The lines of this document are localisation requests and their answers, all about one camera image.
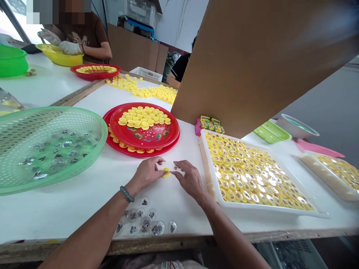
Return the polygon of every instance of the yellow bowl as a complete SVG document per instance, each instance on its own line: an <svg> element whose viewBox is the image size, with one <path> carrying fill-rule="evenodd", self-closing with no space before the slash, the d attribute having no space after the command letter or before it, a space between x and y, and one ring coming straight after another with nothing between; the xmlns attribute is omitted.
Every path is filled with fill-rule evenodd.
<svg viewBox="0 0 359 269"><path fill-rule="evenodd" d="M49 44L39 44L36 45L36 47L55 64L65 67L74 67L83 64L83 54L67 55L59 47Z"/></svg>

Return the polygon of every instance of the beaded bracelet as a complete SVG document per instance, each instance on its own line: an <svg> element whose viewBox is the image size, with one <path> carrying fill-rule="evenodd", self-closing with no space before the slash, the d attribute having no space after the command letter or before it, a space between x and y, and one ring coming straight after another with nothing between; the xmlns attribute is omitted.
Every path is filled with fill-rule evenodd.
<svg viewBox="0 0 359 269"><path fill-rule="evenodd" d="M120 191L123 192L123 194L126 196L126 198L130 201L130 202L134 202L135 199L133 199L129 194L128 191L126 191L126 189L124 188L124 186L120 187Z"/></svg>

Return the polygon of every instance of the white tray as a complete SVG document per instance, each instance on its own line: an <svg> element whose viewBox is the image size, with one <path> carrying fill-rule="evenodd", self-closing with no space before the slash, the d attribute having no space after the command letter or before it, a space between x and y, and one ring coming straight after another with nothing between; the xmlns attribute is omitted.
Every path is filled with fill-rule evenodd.
<svg viewBox="0 0 359 269"><path fill-rule="evenodd" d="M313 155L322 155L312 151L305 151L299 159L305 163L322 181L324 181L340 198L346 201L359 201L359 193L343 182L328 167L318 161Z"/></svg>
<svg viewBox="0 0 359 269"><path fill-rule="evenodd" d="M327 212L323 211L319 207L315 197L311 197L306 193L306 189L303 186L303 184L290 172L289 169L287 169L287 167L280 161L279 158L276 158L276 155L273 154L272 151L269 148L266 148L266 147L263 147L263 146L260 146L260 145L256 145L256 144L252 144L252 143L243 141L243 140L235 138L235 137L220 134L221 136L224 136L224 137L227 137L227 138L242 141L246 146L249 146L251 148L267 151L273 157L273 159L278 163L278 165L281 167L281 169L286 173L286 175L290 178L290 180L295 184L295 186L298 188L298 190L303 195L306 196L306 198L308 199L308 201L310 202L310 204L314 208L314 211L304 211L304 210L299 210L299 209L277 207L277 206L271 206L271 205L249 204L249 203L239 203L239 202L227 202L227 201L224 201L223 198L222 198L221 192L220 192L219 185L217 183L217 177L216 177L216 173L215 173L214 166L213 166L214 164L213 164L213 161L212 161L211 153L209 151L204 132L209 132L209 133L212 133L212 134L215 134L215 135L218 134L218 133L202 129L201 130L201 136L199 138L199 146L200 146L200 150L201 150L203 166L204 166L204 169L205 169L206 180L207 180L207 185L208 185L208 191L211 194L211 196L214 198L214 200L219 205L221 205L223 207L230 207L230 208L269 210L269 211L277 211L277 212L295 214L295 215L300 215L300 216L313 216L313 217L319 217L319 218L325 218L325 219L329 218L329 214Z"/></svg>

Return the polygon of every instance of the red plate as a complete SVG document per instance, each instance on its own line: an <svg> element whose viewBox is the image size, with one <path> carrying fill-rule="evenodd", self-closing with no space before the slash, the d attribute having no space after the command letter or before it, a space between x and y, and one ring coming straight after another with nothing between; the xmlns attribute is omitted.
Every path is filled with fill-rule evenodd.
<svg viewBox="0 0 359 269"><path fill-rule="evenodd" d="M142 128L128 127L127 125L119 125L119 118L123 113L132 107L154 107L163 111L171 119L171 124L155 124L148 130ZM150 104L150 103L127 103L118 108L111 116L110 119L111 129L114 135L126 143L127 145L135 148L143 149L156 149L164 148L172 144L180 134L180 126L177 119L166 109Z"/></svg>
<svg viewBox="0 0 359 269"><path fill-rule="evenodd" d="M110 66L115 67L117 69L116 72L113 73L107 73L107 71L103 70L103 73L95 73L95 74L84 74L79 73L76 70L81 67L88 67L88 66ZM121 72L121 68L116 65L108 65L108 64L87 64L87 65L78 65L75 67L71 67L70 70L74 72L79 78L82 78L84 80L98 80L98 79L104 79L104 78L112 78L117 76Z"/></svg>
<svg viewBox="0 0 359 269"><path fill-rule="evenodd" d="M106 124L109 125L110 123L110 118L113 114L114 111L116 111L117 109L119 109L120 107L122 107L123 105L119 105L119 106L116 106L114 108L112 108L110 111L108 111L103 119L105 120ZM157 155L160 155L160 154L163 154L163 153L166 153L167 151L171 150L178 142L180 138L180 134L178 134L178 137L177 139L169 146L166 146L164 147L162 150L160 151L157 151L155 150L154 152L152 153L147 153L147 152L144 152L144 153L137 153L137 152L130 152L127 150L127 148L121 148L118 143L115 143L113 142L112 140L112 137L110 136L110 132L108 132L108 136L107 136L107 144L109 144L109 146L111 148L113 148L114 150L117 150L118 152L121 152L123 154L126 154L126 155L129 155L129 156L132 156L132 157L136 157L136 158L149 158L149 157L152 157L152 156L157 156Z"/></svg>

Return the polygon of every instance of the cardboard box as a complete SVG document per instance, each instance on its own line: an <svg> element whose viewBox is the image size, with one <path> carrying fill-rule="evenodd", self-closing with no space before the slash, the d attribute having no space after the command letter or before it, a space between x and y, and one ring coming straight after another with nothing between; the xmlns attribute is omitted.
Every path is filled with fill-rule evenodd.
<svg viewBox="0 0 359 269"><path fill-rule="evenodd" d="M125 71L143 67L163 74L168 48L122 27L107 25L108 40L112 50L110 64Z"/></svg>
<svg viewBox="0 0 359 269"><path fill-rule="evenodd" d="M345 1L263 2L209 1L171 110L178 120L218 118L242 138L359 54ZM329 27L332 14L340 27Z"/></svg>

